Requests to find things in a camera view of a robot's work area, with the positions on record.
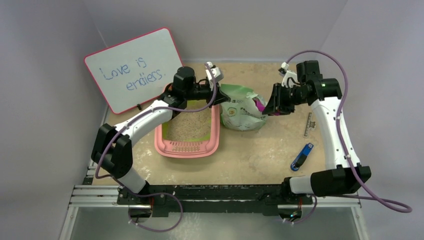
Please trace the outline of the purple plastic scoop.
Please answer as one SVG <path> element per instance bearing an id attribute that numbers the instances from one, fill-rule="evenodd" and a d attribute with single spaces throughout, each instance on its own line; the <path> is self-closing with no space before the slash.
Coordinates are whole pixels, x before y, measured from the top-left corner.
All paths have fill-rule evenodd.
<path id="1" fill-rule="evenodd" d="M 262 104 L 259 101 L 256 103 L 256 107 L 261 112 L 262 115 L 267 115 L 267 116 L 282 115 L 282 106 L 277 101 L 269 101 L 266 105 Z"/>

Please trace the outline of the green litter bag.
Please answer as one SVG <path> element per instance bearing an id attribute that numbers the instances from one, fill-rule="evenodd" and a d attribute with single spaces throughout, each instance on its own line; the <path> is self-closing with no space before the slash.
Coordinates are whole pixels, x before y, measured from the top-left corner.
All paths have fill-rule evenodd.
<path id="1" fill-rule="evenodd" d="M 220 87 L 230 97 L 229 102 L 220 104 L 220 120 L 226 128 L 255 131 L 266 124 L 268 116 L 262 115 L 256 106 L 257 102 L 267 104 L 260 94 L 242 85 L 222 84 Z"/>

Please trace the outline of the pink green litter box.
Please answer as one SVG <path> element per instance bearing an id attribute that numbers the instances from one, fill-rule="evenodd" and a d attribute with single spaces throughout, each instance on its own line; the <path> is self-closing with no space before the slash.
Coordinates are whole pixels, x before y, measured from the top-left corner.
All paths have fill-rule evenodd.
<path id="1" fill-rule="evenodd" d="M 156 151 L 162 156 L 180 159 L 202 158 L 213 154 L 219 146 L 220 107 L 218 105 L 209 106 L 202 111 L 209 111 L 211 114 L 209 139 L 201 141 L 166 140 L 163 137 L 163 124 L 167 123 L 165 122 L 154 130 L 154 146 Z"/>

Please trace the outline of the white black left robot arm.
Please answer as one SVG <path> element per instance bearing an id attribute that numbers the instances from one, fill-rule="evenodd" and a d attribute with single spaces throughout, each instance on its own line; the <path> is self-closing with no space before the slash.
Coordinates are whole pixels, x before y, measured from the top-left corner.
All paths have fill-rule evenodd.
<path id="1" fill-rule="evenodd" d="M 107 177 L 114 178 L 127 188 L 129 197 L 138 205 L 149 199 L 149 183 L 133 167 L 132 148 L 141 138 L 161 124 L 174 119 L 180 113 L 194 113 L 187 109 L 188 101 L 205 100 L 206 105 L 198 112 L 229 100 L 219 82 L 224 75 L 221 69 L 211 62 L 205 63 L 205 83 L 196 81 L 195 71 L 189 66 L 178 68 L 172 83 L 146 109 L 134 117 L 111 126 L 103 124 L 97 132 L 91 159 L 97 163 L 95 177 L 101 179 L 100 169 Z"/>

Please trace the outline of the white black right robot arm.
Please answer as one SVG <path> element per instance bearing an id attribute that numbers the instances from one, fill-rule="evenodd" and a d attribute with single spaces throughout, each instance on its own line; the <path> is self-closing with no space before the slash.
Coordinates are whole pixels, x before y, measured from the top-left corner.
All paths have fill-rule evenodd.
<path id="1" fill-rule="evenodd" d="M 278 71 L 283 80 L 273 85 L 262 114 L 289 115 L 297 105 L 307 104 L 320 128 L 325 153 L 325 170 L 284 179 L 282 200 L 292 204 L 300 195 L 327 197 L 355 193 L 372 172 L 361 164 L 350 140 L 341 110 L 343 95 L 339 81 L 323 78 L 316 60 L 298 63 L 296 72 L 289 70 L 289 64 L 284 62 Z"/>

